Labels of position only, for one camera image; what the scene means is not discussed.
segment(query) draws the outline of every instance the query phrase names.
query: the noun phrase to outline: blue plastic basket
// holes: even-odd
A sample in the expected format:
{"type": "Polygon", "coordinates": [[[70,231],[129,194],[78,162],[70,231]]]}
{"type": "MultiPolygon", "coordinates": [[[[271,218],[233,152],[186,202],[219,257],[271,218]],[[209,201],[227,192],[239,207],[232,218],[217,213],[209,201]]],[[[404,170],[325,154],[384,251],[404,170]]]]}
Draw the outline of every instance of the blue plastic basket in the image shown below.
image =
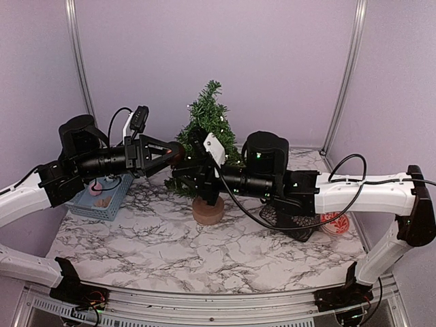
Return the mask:
{"type": "MultiPolygon", "coordinates": [[[[78,193],[71,201],[65,203],[68,209],[75,214],[83,217],[101,219],[106,221],[114,221],[116,213],[120,209],[120,205],[125,198],[125,194],[129,189],[133,176],[125,174],[121,177],[121,184],[110,191],[103,191],[99,196],[92,196],[89,194],[88,187],[78,193]],[[94,203],[99,199],[105,199],[108,196],[112,196],[110,203],[106,208],[100,208],[94,206],[94,203]]],[[[113,187],[113,183],[116,181],[107,182],[104,177],[97,179],[102,184],[103,189],[109,189],[113,187]]]]}

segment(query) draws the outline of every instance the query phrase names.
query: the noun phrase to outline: marble surface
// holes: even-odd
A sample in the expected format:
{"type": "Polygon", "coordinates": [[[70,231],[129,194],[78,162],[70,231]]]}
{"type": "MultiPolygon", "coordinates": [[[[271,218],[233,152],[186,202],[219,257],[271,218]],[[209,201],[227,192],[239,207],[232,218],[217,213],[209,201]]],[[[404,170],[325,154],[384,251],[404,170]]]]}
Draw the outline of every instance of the marble surface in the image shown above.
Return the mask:
{"type": "MultiPolygon", "coordinates": [[[[293,149],[289,168],[326,171],[315,151],[293,149]]],[[[169,193],[164,170],[134,181],[113,222],[68,213],[47,255],[72,261],[85,281],[139,290],[240,294],[301,290],[342,283],[347,267],[364,256],[349,232],[315,232],[300,243],[246,217],[224,195],[225,216],[200,226],[191,201],[169,193]]],[[[260,201],[240,198],[257,214],[260,201]]]]}

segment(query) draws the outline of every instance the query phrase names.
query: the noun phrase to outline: metal frame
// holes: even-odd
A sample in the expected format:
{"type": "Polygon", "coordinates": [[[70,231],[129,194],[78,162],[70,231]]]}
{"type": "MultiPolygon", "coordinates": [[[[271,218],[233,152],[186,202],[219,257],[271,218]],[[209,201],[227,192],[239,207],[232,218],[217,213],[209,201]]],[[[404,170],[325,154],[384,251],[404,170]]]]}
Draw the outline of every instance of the metal frame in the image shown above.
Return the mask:
{"type": "MultiPolygon", "coordinates": [[[[390,275],[382,278],[384,299],[392,303],[391,311],[401,312],[399,291],[390,275]]],[[[312,318],[331,315],[334,311],[319,313],[314,305],[313,290],[277,292],[271,294],[181,294],[152,292],[108,287],[108,304],[100,313],[102,327],[122,326],[121,322],[152,323],[159,327],[177,326],[285,326],[295,322],[308,322],[312,318]]],[[[47,287],[28,284],[23,290],[20,306],[17,308],[13,327],[27,327],[32,309],[59,313],[68,317],[71,305],[54,300],[48,296],[47,287]]],[[[378,284],[373,289],[373,304],[379,298],[378,284]]],[[[356,305],[347,309],[360,307],[356,305]]],[[[82,320],[88,315],[84,312],[82,320]]],[[[89,320],[95,319],[92,311],[89,320]]],[[[401,316],[394,317],[396,327],[408,327],[402,323],[401,316]]]]}
{"type": "Polygon", "coordinates": [[[77,74],[85,108],[87,109],[87,113],[95,118],[94,106],[87,82],[87,75],[84,70],[82,48],[80,46],[79,28],[76,18],[76,2],[74,0],[65,0],[65,8],[67,10],[68,30],[72,41],[74,60],[76,62],[77,74]]]}
{"type": "Polygon", "coordinates": [[[400,293],[392,298],[389,298],[388,302],[390,314],[394,319],[395,326],[410,327],[409,320],[407,319],[406,309],[404,307],[403,299],[401,298],[400,293]]]}
{"type": "Polygon", "coordinates": [[[352,78],[354,69],[356,67],[357,57],[360,48],[360,41],[362,39],[363,24],[367,12],[367,0],[358,0],[356,6],[356,15],[354,17],[354,26],[352,32],[352,40],[349,45],[349,52],[347,58],[347,65],[345,66],[345,72],[342,79],[341,90],[339,91],[338,100],[336,102],[336,107],[334,108],[333,117],[330,122],[330,127],[324,141],[324,145],[321,149],[322,155],[327,155],[332,144],[336,132],[338,130],[339,122],[341,120],[343,109],[345,107],[345,100],[347,99],[347,93],[349,88],[349,83],[352,78]]]}

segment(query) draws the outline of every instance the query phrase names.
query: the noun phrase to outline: wooden tree base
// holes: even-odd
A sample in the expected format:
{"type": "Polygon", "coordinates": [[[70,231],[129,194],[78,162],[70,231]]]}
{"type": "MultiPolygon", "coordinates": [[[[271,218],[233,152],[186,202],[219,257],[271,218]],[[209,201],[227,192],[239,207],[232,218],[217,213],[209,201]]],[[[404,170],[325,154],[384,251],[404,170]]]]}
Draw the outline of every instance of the wooden tree base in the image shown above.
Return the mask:
{"type": "Polygon", "coordinates": [[[192,215],[202,225],[215,225],[224,216],[224,201],[218,197],[214,206],[208,206],[207,202],[198,196],[192,202],[192,215]]]}

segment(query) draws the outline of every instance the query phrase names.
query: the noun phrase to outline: purple wall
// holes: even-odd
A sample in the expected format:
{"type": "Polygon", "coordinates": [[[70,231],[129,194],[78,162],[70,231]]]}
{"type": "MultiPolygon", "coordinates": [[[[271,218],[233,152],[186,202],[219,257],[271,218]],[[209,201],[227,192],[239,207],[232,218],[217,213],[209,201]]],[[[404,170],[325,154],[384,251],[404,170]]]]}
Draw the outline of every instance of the purple wall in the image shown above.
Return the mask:
{"type": "MultiPolygon", "coordinates": [[[[61,150],[57,128],[84,112],[62,1],[0,1],[0,188],[61,150]]],[[[0,242],[45,255],[64,210],[5,226],[0,242]]],[[[0,322],[12,321],[21,283],[0,279],[0,322]]]]}
{"type": "MultiPolygon", "coordinates": [[[[401,172],[418,164],[436,180],[436,3],[370,1],[359,59],[331,151],[337,163],[362,153],[369,173],[401,172]]],[[[344,172],[359,173],[360,163],[344,172]]],[[[431,188],[433,200],[436,190],[431,188]]],[[[393,217],[359,215],[376,243],[393,217]]],[[[411,326],[434,326],[436,242],[410,251],[394,276],[411,326]]]]}
{"type": "Polygon", "coordinates": [[[239,140],[263,129],[322,145],[355,1],[78,0],[76,9],[101,128],[121,106],[147,104],[146,132],[172,139],[189,122],[186,105],[216,79],[239,140]]]}

